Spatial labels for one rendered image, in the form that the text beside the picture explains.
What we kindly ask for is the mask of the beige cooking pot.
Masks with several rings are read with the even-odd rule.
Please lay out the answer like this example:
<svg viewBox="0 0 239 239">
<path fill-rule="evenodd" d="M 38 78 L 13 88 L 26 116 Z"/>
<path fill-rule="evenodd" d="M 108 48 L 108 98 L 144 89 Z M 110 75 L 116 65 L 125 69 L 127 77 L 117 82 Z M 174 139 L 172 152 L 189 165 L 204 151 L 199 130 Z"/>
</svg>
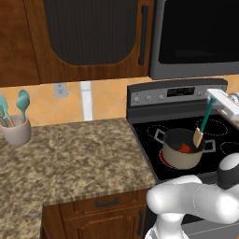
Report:
<svg viewBox="0 0 239 239">
<path fill-rule="evenodd" d="M 188 129 L 175 128 L 166 133 L 157 129 L 154 139 L 162 144 L 162 156 L 170 166 L 179 170 L 188 170 L 200 162 L 204 153 L 216 151 L 214 139 L 202 139 L 200 146 L 195 147 L 193 135 L 194 132 Z M 182 144 L 190 146 L 190 153 L 183 153 L 179 150 Z"/>
</svg>

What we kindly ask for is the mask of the grey wall socket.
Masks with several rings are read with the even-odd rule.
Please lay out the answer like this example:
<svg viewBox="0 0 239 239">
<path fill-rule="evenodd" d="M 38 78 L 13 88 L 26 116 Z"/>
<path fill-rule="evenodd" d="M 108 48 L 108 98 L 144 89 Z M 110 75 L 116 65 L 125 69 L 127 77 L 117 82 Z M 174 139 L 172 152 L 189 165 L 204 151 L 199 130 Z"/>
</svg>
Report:
<svg viewBox="0 0 239 239">
<path fill-rule="evenodd" d="M 68 96 L 65 82 L 53 84 L 54 96 L 56 98 L 66 98 Z"/>
</svg>

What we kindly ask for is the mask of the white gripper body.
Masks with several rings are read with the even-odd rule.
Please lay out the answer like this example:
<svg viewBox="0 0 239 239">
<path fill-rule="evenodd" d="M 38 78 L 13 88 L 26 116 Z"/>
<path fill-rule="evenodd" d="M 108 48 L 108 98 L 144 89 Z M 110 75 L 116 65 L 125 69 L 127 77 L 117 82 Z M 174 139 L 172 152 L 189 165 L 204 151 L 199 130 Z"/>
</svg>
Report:
<svg viewBox="0 0 239 239">
<path fill-rule="evenodd" d="M 214 107 L 220 109 L 228 119 L 239 120 L 239 92 L 227 94 L 220 89 L 208 89 L 206 97 L 208 100 L 214 98 Z"/>
</svg>

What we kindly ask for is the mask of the white wall strip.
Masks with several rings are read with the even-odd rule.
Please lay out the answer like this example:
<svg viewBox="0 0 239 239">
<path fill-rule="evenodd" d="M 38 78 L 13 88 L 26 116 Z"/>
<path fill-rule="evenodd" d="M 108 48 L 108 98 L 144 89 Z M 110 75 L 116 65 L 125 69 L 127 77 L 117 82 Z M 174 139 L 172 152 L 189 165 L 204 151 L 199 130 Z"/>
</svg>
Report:
<svg viewBox="0 0 239 239">
<path fill-rule="evenodd" d="M 93 106 L 91 96 L 91 82 L 80 81 L 80 93 L 82 101 L 82 115 L 84 121 L 93 120 Z"/>
</svg>

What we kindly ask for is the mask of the wooden drawer front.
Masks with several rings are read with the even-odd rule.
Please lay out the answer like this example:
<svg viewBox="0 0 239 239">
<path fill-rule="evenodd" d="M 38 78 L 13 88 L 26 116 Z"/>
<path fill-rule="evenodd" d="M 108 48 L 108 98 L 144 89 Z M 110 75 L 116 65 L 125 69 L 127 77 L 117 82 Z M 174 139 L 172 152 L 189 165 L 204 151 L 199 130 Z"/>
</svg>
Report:
<svg viewBox="0 0 239 239">
<path fill-rule="evenodd" d="M 134 190 L 64 203 L 60 204 L 59 207 L 62 216 L 69 218 L 128 205 L 144 204 L 146 202 L 146 194 L 147 190 Z"/>
</svg>

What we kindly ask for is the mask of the grey microwave oven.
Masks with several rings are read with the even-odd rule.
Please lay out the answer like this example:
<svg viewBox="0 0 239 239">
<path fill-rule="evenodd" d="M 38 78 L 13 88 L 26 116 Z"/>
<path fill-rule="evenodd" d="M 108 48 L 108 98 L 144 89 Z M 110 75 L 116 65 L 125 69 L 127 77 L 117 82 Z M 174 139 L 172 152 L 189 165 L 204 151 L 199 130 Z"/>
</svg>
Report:
<svg viewBox="0 0 239 239">
<path fill-rule="evenodd" d="M 239 74 L 239 0 L 156 0 L 149 76 Z"/>
</svg>

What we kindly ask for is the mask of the plain wooden cupboard door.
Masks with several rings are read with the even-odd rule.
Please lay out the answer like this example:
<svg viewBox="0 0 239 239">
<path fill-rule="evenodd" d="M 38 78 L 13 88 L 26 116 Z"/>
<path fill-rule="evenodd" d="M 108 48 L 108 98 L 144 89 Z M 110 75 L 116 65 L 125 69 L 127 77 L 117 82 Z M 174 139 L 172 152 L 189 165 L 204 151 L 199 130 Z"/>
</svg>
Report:
<svg viewBox="0 0 239 239">
<path fill-rule="evenodd" d="M 0 87 L 40 83 L 23 0 L 0 0 Z"/>
</svg>

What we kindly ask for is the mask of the wooden base cupboard door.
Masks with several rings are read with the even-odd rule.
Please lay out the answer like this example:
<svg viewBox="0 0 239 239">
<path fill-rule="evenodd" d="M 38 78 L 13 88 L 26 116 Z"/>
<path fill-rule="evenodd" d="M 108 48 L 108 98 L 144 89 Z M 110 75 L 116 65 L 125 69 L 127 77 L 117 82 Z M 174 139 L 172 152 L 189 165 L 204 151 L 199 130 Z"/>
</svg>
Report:
<svg viewBox="0 0 239 239">
<path fill-rule="evenodd" d="M 145 216 L 142 233 L 138 236 L 139 209 L 146 213 L 146 206 L 140 204 L 65 219 L 66 239 L 142 239 Z"/>
</svg>

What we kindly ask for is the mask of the beige utensil cup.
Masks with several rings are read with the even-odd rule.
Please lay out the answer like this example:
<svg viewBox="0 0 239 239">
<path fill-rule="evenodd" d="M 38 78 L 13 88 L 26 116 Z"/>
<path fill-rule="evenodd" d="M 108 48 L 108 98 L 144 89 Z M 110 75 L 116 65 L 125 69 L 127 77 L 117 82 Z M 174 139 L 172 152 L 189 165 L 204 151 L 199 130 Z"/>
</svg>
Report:
<svg viewBox="0 0 239 239">
<path fill-rule="evenodd" d="M 0 129 L 6 141 L 15 147 L 19 147 L 28 143 L 31 139 L 31 123 L 29 119 L 21 122 L 21 115 L 12 115 L 11 119 L 14 122 L 14 127 L 11 126 L 8 119 L 5 119 L 7 126 L 0 124 Z"/>
</svg>

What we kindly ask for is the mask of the teal spoon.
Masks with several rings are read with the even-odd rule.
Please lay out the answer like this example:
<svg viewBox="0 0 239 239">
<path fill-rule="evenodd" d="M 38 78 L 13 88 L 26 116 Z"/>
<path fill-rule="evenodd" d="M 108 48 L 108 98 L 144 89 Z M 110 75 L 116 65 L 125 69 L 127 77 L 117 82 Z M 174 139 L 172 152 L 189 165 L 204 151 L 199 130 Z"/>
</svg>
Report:
<svg viewBox="0 0 239 239">
<path fill-rule="evenodd" d="M 21 122 L 26 121 L 25 111 L 30 104 L 30 95 L 26 90 L 19 91 L 19 98 L 17 100 L 16 106 L 21 111 Z"/>
</svg>

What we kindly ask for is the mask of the teal handled wooden spatula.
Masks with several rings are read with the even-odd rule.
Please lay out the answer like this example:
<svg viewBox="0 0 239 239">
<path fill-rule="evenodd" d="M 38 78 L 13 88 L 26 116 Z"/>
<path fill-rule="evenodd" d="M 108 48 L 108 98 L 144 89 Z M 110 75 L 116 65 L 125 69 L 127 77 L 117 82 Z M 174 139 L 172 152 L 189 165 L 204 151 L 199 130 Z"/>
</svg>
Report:
<svg viewBox="0 0 239 239">
<path fill-rule="evenodd" d="M 215 103 L 215 101 L 216 101 L 215 98 L 213 98 L 213 97 L 210 98 L 210 100 L 207 104 L 205 114 L 204 114 L 203 122 L 201 123 L 201 126 L 196 128 L 196 130 L 194 132 L 193 144 L 194 144 L 195 147 L 198 147 L 201 144 L 201 141 L 202 141 L 203 136 L 204 136 L 204 127 L 205 127 L 205 124 L 207 123 L 207 120 L 208 120 L 209 115 L 210 115 L 211 110 L 212 110 L 213 103 Z"/>
</svg>

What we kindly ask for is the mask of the wooden cupboard door dark panel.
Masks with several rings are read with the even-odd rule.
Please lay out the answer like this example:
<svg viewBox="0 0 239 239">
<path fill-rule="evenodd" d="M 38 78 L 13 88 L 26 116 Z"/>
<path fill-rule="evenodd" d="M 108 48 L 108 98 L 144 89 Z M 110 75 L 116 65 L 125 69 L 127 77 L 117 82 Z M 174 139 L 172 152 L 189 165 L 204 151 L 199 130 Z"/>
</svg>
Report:
<svg viewBox="0 0 239 239">
<path fill-rule="evenodd" d="M 41 83 L 145 77 L 155 0 L 23 0 Z"/>
</svg>

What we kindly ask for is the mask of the black and grey stove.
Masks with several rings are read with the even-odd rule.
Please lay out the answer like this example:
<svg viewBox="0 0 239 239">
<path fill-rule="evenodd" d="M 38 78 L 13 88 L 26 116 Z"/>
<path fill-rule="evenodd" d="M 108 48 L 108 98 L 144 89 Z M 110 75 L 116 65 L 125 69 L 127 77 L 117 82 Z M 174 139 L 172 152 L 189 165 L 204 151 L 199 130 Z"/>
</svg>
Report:
<svg viewBox="0 0 239 239">
<path fill-rule="evenodd" d="M 226 115 L 212 110 L 204 128 L 204 140 L 215 140 L 215 152 L 204 153 L 200 162 L 189 170 L 177 170 L 162 159 L 162 144 L 154 139 L 156 130 L 166 133 L 183 128 L 194 132 L 203 122 L 208 89 L 226 91 L 227 81 L 186 79 L 142 83 L 127 88 L 126 119 L 157 182 L 194 174 L 204 183 L 215 184 L 220 161 L 231 153 L 239 153 L 239 126 L 234 126 L 234 120 Z M 162 101 L 158 98 L 160 94 L 164 95 Z M 150 102 L 146 101 L 148 95 L 152 97 Z M 139 97 L 138 103 L 134 102 L 135 96 Z"/>
</svg>

